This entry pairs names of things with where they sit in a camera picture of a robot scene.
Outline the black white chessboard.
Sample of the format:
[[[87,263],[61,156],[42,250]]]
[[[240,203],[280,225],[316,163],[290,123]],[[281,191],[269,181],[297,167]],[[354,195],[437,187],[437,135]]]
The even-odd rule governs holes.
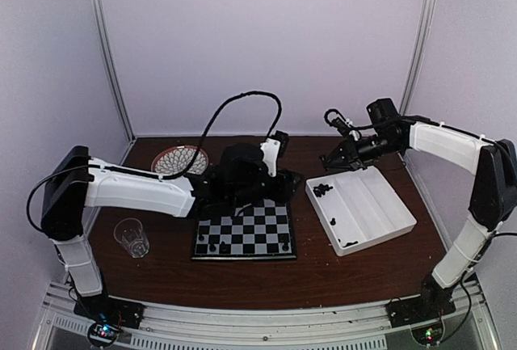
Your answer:
[[[198,235],[204,241],[198,241]],[[290,251],[282,251],[282,240],[290,238]],[[225,242],[227,254],[220,253]],[[216,251],[208,245],[214,243]],[[296,237],[290,204],[263,200],[254,207],[235,210],[231,217],[218,217],[198,222],[193,241],[193,260],[291,260],[297,258]]]

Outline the white plastic tray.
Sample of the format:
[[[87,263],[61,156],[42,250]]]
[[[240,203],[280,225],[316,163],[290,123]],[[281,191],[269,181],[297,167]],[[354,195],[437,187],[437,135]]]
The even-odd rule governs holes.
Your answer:
[[[312,191],[333,187],[322,198]],[[343,257],[409,233],[417,223],[388,180],[376,167],[307,179],[305,192],[337,256]],[[330,220],[335,218],[335,226]],[[359,244],[342,248],[341,242]]]

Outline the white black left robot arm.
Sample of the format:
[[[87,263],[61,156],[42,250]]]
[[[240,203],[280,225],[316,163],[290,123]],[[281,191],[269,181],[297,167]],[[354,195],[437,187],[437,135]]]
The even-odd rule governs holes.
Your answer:
[[[261,200],[288,203],[303,176],[277,165],[275,140],[226,148],[219,164],[202,174],[158,174],[122,167],[75,146],[54,172],[36,186],[44,189],[40,222],[32,227],[54,244],[84,306],[99,321],[116,314],[82,226],[86,207],[113,207],[207,220],[229,217]]]

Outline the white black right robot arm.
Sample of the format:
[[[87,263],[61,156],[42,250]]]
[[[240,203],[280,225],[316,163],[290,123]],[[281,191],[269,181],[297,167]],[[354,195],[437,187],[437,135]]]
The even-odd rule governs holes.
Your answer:
[[[453,289],[483,259],[502,224],[516,209],[516,148],[509,139],[494,140],[443,121],[403,115],[390,98],[377,99],[367,108],[370,122],[358,126],[338,109],[330,108],[324,121],[342,140],[322,165],[339,172],[364,171],[388,154],[420,154],[436,158],[455,174],[459,183],[440,173],[440,182],[452,199],[464,206],[454,211],[456,232],[443,258],[422,280],[414,312],[432,318]]]

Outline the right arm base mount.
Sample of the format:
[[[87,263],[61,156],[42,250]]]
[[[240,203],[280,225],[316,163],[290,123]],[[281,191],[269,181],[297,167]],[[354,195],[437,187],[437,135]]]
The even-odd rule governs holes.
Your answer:
[[[437,308],[426,307],[421,305],[419,297],[392,298],[385,309],[391,328],[409,328],[414,342],[426,348],[439,345],[445,338],[443,318],[456,311],[453,302]]]

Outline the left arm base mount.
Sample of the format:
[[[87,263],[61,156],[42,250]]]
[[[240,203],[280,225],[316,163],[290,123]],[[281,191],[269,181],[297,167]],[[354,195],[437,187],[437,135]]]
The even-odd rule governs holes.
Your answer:
[[[145,307],[138,302],[108,298],[106,305],[75,302],[74,313],[93,321],[86,338],[96,348],[107,348],[130,336],[128,329],[138,329]]]

